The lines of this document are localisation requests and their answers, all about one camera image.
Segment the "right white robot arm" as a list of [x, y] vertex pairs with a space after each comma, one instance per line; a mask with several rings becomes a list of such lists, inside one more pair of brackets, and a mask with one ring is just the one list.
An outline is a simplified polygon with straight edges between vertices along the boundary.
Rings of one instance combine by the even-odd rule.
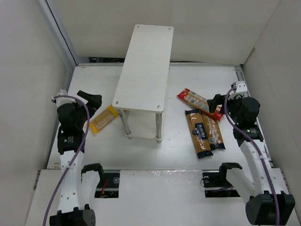
[[217, 94], [208, 100], [208, 105], [210, 111], [221, 105], [252, 175], [249, 179], [238, 163], [226, 162], [221, 164], [218, 178], [230, 183], [243, 199], [251, 225], [285, 226], [295, 199], [278, 183], [264, 152], [263, 135], [256, 123], [260, 103], [242, 94]]

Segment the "red pasta bag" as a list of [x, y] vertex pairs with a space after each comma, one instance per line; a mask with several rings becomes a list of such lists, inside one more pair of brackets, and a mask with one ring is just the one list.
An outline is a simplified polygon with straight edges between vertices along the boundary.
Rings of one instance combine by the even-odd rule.
[[203, 114], [211, 117], [214, 120], [220, 121], [223, 117], [223, 114], [220, 113], [221, 108], [219, 106], [213, 113], [210, 113], [207, 99], [191, 91], [190, 89], [184, 89], [177, 95], [177, 97], [192, 107], [199, 109]]

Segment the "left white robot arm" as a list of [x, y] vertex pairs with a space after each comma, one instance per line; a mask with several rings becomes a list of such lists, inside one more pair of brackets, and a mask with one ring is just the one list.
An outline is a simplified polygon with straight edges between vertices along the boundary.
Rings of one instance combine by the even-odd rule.
[[43, 225], [96, 225], [91, 203], [98, 184], [104, 179], [104, 171], [100, 163], [82, 163], [90, 118], [101, 107], [102, 96], [81, 90], [77, 95], [72, 97], [66, 90], [61, 90], [52, 98], [60, 123], [57, 149], [62, 176], [47, 206]]

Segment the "yellow pasta bag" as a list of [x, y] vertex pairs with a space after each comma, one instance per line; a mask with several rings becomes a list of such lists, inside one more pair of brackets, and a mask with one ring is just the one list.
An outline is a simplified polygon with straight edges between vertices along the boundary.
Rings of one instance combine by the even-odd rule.
[[100, 132], [104, 127], [106, 127], [111, 121], [119, 116], [117, 110], [110, 105], [104, 111], [102, 111], [98, 116], [96, 116], [90, 122], [90, 128], [94, 134]]

